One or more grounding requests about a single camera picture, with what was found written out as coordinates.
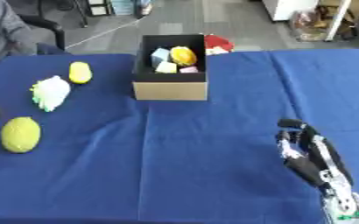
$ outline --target robotic hand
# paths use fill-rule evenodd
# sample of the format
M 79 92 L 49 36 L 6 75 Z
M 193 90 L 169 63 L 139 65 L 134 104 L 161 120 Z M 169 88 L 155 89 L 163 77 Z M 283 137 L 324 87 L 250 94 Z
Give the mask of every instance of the robotic hand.
M 312 126 L 300 120 L 282 119 L 276 135 L 284 164 L 320 191 L 328 224 L 359 224 L 359 194 L 334 146 Z M 298 144 L 303 152 L 291 147 Z

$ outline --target cabinet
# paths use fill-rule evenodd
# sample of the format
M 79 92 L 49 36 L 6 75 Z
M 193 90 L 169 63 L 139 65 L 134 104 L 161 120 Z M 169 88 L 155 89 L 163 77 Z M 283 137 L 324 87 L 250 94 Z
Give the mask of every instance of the cabinet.
M 263 0 L 273 21 L 288 20 L 295 11 L 313 10 L 318 0 Z

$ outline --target green ball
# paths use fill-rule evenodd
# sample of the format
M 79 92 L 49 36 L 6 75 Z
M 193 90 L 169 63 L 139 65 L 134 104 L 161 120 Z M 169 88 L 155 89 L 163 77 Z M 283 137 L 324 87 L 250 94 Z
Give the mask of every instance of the green ball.
M 39 142 L 40 127 L 30 117 L 17 117 L 8 121 L 1 130 L 1 142 L 8 151 L 25 153 Z

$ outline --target yellow toy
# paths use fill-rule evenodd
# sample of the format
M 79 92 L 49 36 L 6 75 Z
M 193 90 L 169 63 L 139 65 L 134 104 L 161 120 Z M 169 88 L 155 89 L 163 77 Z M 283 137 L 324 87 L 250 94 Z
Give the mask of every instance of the yellow toy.
M 185 46 L 176 46 L 170 51 L 172 61 L 181 67 L 190 67 L 197 62 L 196 54 Z
M 40 127 L 30 117 L 17 117 L 8 121 L 1 129 L 3 147 L 11 152 L 31 151 L 40 139 Z
M 92 79 L 92 72 L 85 62 L 76 61 L 69 67 L 69 80 L 76 84 L 85 84 Z

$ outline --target blue block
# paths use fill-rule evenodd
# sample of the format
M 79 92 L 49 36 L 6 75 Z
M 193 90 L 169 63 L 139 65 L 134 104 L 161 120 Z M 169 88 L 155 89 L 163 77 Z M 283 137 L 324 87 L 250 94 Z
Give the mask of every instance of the blue block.
M 165 48 L 158 48 L 152 55 L 152 66 L 157 68 L 162 61 L 170 60 L 170 51 Z

